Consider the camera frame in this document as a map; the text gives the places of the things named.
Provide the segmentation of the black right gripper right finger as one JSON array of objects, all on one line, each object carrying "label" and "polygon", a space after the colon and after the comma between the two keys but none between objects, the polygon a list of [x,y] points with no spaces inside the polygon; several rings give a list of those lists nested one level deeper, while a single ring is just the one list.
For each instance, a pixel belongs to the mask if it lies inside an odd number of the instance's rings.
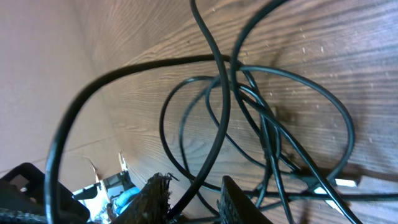
[{"label": "black right gripper right finger", "polygon": [[222,178],[217,206],[222,224],[272,224],[228,175]]}]

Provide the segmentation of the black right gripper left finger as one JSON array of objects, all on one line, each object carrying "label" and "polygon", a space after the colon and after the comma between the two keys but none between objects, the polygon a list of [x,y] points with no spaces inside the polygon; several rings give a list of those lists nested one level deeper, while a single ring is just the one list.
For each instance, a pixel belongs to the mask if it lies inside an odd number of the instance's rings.
[{"label": "black right gripper left finger", "polygon": [[155,173],[113,224],[168,224],[171,173]]}]

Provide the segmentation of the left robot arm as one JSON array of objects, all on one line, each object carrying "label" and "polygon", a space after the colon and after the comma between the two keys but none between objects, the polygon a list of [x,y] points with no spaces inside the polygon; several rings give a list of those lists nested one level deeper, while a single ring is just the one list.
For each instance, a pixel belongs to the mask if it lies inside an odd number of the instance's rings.
[{"label": "left robot arm", "polygon": [[[1,223],[46,223],[44,202],[45,174],[25,162],[1,177]],[[90,211],[73,198],[64,185],[60,189],[62,223],[86,223]]]}]

